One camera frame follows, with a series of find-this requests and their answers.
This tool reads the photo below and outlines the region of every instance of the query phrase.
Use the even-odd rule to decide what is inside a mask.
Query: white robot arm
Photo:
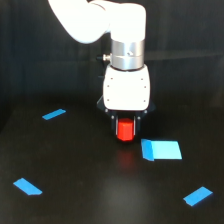
[[[115,120],[117,135],[117,112],[135,112],[135,135],[141,118],[149,111],[150,80],[148,68],[144,65],[145,8],[138,4],[104,0],[90,3],[86,0],[48,1],[62,26],[76,41],[90,44],[105,33],[111,33],[111,54],[104,55],[104,60],[110,64],[106,69],[101,101],[105,111]]]

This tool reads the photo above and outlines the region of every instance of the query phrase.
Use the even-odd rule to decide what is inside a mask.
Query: blue tape strip
[[[180,147],[176,141],[152,141],[154,159],[182,159]]]
[[[66,112],[65,110],[59,109],[52,113],[44,115],[42,118],[45,120],[49,120],[51,118],[57,117],[58,115],[64,114],[65,112]]]
[[[212,193],[213,192],[211,192],[207,188],[201,187],[198,190],[191,193],[190,195],[188,195],[187,197],[185,197],[184,200],[186,201],[186,203],[188,205],[194,206],[195,204],[197,204],[201,200],[205,199],[206,197],[208,197]]]
[[[20,190],[25,192],[27,195],[40,195],[42,194],[42,191],[33,186],[31,183],[26,181],[25,179],[21,178],[17,180],[15,183],[13,183],[16,187],[18,187]]]
[[[154,161],[153,151],[152,151],[152,144],[150,140],[142,139],[142,155],[144,159],[149,161]]]

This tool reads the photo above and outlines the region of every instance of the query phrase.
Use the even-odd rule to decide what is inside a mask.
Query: red block
[[[131,141],[134,139],[134,121],[129,118],[118,120],[117,137],[122,141]]]

